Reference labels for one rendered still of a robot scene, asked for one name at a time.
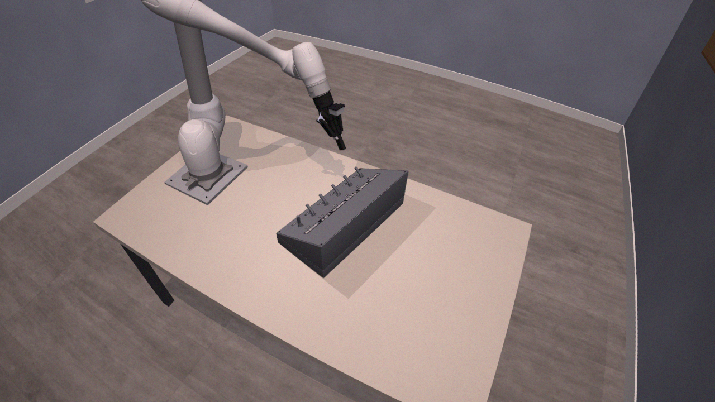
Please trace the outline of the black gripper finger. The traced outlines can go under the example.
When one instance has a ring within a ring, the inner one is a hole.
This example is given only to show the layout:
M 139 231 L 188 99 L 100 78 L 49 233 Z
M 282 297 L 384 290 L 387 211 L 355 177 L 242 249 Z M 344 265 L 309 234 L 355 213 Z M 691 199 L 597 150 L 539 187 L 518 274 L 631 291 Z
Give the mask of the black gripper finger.
M 338 135 L 337 129 L 336 129 L 335 125 L 333 124 L 333 121 L 332 121 L 333 119 L 331 117 L 331 114 L 329 113 L 329 111 L 327 111 L 326 113 L 327 113 L 327 116 L 329 117 L 329 120 L 324 121 L 323 117 L 320 115 L 316 121 L 323 127 L 325 132 L 327 132 L 327 134 L 330 137 L 333 137 L 333 139 L 337 139 L 336 143 L 338 145 L 338 149 L 344 150 L 345 148 L 343 147 L 340 135 Z
M 332 118 L 332 119 L 333 119 L 333 124 L 335 125 L 335 127 L 336 127 L 336 129 L 337 129 L 338 135 L 340 135 L 340 138 L 341 138 L 343 147 L 346 149 L 345 144 L 344 144 L 343 139 L 342 139 L 343 125 L 342 125 L 341 114 L 338 115 L 338 116 L 335 116 L 335 115 L 332 115 L 332 116 L 333 116 L 333 118 Z

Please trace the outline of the dark grey control console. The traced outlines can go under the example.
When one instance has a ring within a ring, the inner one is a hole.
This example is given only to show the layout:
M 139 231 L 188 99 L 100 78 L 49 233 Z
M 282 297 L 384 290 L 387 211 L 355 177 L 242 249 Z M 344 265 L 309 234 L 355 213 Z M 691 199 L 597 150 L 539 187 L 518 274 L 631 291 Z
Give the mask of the dark grey control console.
M 355 170 L 276 232 L 279 244 L 323 278 L 404 201 L 409 171 Z

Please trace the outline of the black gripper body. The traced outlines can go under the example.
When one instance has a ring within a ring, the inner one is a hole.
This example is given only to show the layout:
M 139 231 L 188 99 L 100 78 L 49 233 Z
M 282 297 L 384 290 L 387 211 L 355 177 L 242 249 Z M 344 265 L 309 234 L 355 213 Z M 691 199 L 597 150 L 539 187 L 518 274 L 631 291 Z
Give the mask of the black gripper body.
M 318 109 L 319 115 L 324 117 L 325 120 L 329 120 L 326 113 L 328 109 L 325 107 L 331 106 L 334 103 L 330 91 L 324 95 L 313 98 L 313 101 L 315 103 L 315 107 Z

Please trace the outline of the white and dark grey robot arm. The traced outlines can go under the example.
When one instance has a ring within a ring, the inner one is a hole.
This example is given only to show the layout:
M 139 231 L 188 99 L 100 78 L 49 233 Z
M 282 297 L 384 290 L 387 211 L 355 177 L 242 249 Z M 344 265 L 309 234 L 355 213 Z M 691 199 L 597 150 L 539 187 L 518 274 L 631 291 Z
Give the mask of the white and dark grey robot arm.
M 278 63 L 284 73 L 303 81 L 311 98 L 331 90 L 322 59 L 311 42 L 297 44 L 288 51 L 276 48 L 218 15 L 202 0 L 141 0 L 141 3 L 156 15 L 174 21 L 190 94 L 188 121 L 181 126 L 178 135 L 182 158 L 189 170 L 182 175 L 182 180 L 187 181 L 187 190 L 200 186 L 210 191 L 233 170 L 232 165 L 224 164 L 220 159 L 225 112 L 218 97 L 212 94 L 200 30 L 224 36 Z

